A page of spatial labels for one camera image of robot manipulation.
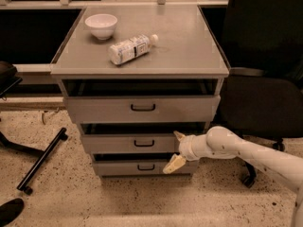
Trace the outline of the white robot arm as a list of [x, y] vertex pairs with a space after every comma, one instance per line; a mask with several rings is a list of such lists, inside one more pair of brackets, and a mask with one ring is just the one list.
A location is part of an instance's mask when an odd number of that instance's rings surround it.
[[303, 227], [303, 159], [244, 140], [231, 130], [216, 126], [206, 134], [184, 135], [174, 131], [179, 141], [179, 153], [174, 153], [163, 169], [170, 174], [189, 161], [201, 158], [241, 158], [275, 181], [295, 192], [291, 227]]

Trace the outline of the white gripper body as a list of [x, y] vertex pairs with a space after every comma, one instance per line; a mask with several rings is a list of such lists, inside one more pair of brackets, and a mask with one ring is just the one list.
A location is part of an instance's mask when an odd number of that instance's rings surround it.
[[182, 135], [179, 138], [179, 152], [188, 161], [197, 161], [202, 158], [199, 150], [202, 145], [202, 137], [196, 135]]

